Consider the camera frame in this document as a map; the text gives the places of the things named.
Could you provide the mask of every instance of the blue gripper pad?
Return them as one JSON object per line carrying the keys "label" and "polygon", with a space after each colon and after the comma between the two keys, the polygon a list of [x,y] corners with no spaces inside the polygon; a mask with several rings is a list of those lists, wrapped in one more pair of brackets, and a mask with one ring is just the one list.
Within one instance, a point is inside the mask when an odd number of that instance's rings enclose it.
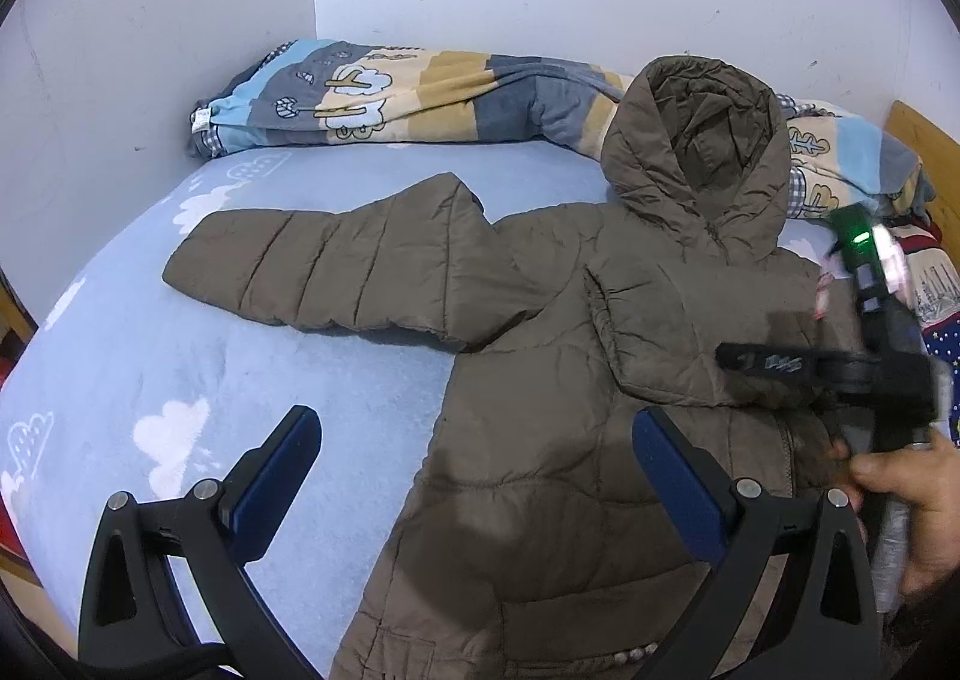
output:
{"label": "blue gripper pad", "polygon": [[320,418],[307,406],[293,407],[267,441],[248,450],[227,474],[221,520],[237,563],[264,556],[296,492],[320,453]]}
{"label": "blue gripper pad", "polygon": [[[673,440],[664,430],[666,424],[669,424],[669,433],[674,435]],[[634,455],[686,549],[696,560],[716,568],[727,553],[727,519],[685,455],[693,458],[695,465],[709,468],[712,464],[715,469],[706,474],[716,478],[719,469],[728,483],[733,482],[706,450],[690,445],[659,407],[637,412],[632,437]]]}

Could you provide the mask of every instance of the jacket hood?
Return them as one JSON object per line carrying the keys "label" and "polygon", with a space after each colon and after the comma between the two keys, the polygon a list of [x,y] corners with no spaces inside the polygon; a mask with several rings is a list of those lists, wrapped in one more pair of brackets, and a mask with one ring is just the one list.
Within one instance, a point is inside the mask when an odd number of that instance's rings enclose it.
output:
{"label": "jacket hood", "polygon": [[613,117],[601,164],[625,205],[685,250],[743,265],[776,248],[789,191],[786,122],[770,87],[721,60],[647,65]]}

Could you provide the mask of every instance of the brown puffer jacket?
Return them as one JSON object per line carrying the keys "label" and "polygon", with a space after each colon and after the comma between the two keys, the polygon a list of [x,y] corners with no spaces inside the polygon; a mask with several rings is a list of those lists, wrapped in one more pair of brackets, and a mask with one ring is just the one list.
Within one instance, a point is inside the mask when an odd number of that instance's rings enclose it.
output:
{"label": "brown puffer jacket", "polygon": [[[259,322],[400,326],[460,349],[337,680],[630,677],[704,576],[632,454],[666,405],[734,477],[827,476],[804,396],[718,370],[724,340],[812,343],[818,269],[776,248],[789,175],[771,90],[717,60],[637,77],[602,165],[620,202],[491,226],[444,173],[349,214],[225,211],[164,278]],[[827,344],[856,345],[834,303]],[[742,659],[776,584],[744,621]]]}

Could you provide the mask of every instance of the jacket sleeve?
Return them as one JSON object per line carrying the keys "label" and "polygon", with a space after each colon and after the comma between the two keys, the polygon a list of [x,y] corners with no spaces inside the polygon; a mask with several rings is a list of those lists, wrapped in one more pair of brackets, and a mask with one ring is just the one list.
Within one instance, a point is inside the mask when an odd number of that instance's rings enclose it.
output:
{"label": "jacket sleeve", "polygon": [[493,339],[545,301],[452,173],[347,214],[215,212],[174,252],[163,279],[256,322],[398,326],[460,346]]}

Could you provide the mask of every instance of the human hand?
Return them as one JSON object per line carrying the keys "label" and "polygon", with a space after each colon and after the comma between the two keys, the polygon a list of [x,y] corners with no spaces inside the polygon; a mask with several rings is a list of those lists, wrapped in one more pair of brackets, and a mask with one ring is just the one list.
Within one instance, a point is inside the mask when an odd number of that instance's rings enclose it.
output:
{"label": "human hand", "polygon": [[[960,567],[960,453],[939,431],[931,429],[930,436],[930,450],[854,455],[836,483],[856,512],[865,490],[894,493],[914,505],[901,581],[908,600],[932,591]],[[835,442],[830,454],[846,460],[850,450]]]}

